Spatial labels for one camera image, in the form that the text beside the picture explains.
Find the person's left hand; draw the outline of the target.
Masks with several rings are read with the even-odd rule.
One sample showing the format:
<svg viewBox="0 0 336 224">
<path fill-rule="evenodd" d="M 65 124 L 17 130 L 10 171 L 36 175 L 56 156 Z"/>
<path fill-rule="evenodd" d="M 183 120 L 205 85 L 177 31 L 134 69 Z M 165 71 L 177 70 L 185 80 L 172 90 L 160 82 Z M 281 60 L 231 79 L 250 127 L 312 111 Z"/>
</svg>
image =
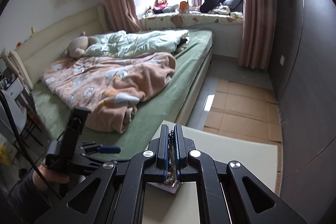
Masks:
<svg viewBox="0 0 336 224">
<path fill-rule="evenodd" d="M 49 170 L 43 165 L 40 165 L 38 170 L 48 182 L 66 184 L 70 181 L 70 177 L 68 175 Z M 41 179 L 36 171 L 33 172 L 33 183 L 34 186 L 40 191 L 46 191 L 48 189 L 47 184 Z"/>
</svg>

